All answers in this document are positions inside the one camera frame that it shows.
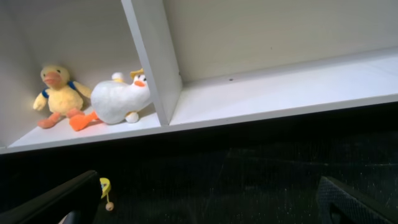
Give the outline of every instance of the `wooden bead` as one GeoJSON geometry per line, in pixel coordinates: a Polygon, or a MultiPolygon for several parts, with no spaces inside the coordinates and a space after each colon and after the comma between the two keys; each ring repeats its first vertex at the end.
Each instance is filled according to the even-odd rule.
{"type": "Polygon", "coordinates": [[[108,203],[105,205],[105,208],[106,208],[108,211],[112,211],[112,210],[114,209],[114,204],[113,204],[113,202],[108,202],[108,203]]]}

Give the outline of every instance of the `yellow duck plush toy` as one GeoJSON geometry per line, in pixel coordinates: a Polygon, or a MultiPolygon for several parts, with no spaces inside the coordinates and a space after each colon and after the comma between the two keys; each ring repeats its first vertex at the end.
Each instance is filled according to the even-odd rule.
{"type": "Polygon", "coordinates": [[[37,123],[39,127],[51,128],[61,116],[71,118],[78,114],[84,114],[81,111],[83,99],[77,91],[83,96],[90,98],[91,90],[88,87],[78,82],[70,81],[68,70],[56,65],[44,67],[40,76],[48,88],[37,96],[33,109],[42,110],[48,100],[52,115],[47,119],[40,120],[37,123]]]}

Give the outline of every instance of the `duck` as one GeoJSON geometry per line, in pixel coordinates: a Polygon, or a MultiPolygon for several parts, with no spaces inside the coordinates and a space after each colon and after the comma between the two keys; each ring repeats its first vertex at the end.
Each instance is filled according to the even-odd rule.
{"type": "Polygon", "coordinates": [[[58,65],[45,66],[40,72],[42,81],[47,85],[36,97],[33,109],[40,111],[45,105],[49,104],[52,114],[37,122],[37,125],[43,129],[55,126],[62,116],[72,118],[78,114],[84,114],[83,98],[79,95],[90,98],[91,90],[74,81],[70,81],[69,71],[58,65]]]}
{"type": "Polygon", "coordinates": [[[106,124],[118,124],[122,121],[135,123],[139,120],[138,111],[151,103],[150,91],[144,70],[130,73],[132,84],[124,82],[120,72],[112,74],[112,80],[103,81],[94,87],[91,94],[93,112],[78,114],[69,120],[75,131],[86,128],[93,120],[106,124]]]}

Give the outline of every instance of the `orange beak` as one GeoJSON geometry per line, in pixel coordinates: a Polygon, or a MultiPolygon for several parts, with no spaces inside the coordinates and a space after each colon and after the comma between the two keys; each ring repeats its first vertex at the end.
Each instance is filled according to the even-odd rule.
{"type": "Polygon", "coordinates": [[[61,81],[61,76],[57,72],[48,72],[45,74],[44,82],[48,85],[54,85],[61,81]]]}
{"type": "Polygon", "coordinates": [[[139,86],[139,87],[144,87],[145,86],[145,83],[143,81],[140,81],[140,80],[135,81],[134,84],[136,86],[139,86]]]}

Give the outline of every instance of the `white duck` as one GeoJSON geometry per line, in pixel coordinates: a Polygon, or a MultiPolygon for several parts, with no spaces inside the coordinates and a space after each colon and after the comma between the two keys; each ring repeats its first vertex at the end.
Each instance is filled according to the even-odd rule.
{"type": "Polygon", "coordinates": [[[150,92],[143,69],[131,72],[133,83],[123,82],[122,73],[114,73],[112,81],[97,84],[91,93],[91,105],[94,112],[88,115],[76,115],[70,120],[70,126],[79,131],[87,127],[94,119],[107,124],[128,123],[139,120],[138,111],[150,104],[150,92]]]}

